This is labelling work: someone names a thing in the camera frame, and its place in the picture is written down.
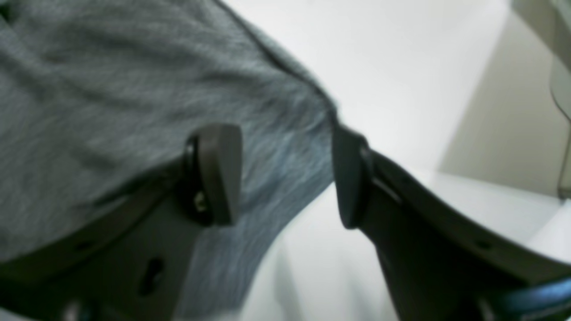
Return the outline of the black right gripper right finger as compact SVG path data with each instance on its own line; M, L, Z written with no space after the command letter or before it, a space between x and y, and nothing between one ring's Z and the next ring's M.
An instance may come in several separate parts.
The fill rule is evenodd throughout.
M567 321L570 265L463 216L361 134L336 125L342 224L374 245L401 321Z

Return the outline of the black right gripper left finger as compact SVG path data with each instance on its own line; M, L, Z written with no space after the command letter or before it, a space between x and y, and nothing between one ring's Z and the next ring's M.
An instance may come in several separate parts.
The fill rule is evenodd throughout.
M214 123L117 209L1 265L1 307L37 321L170 321L211 226L239 211L242 133Z

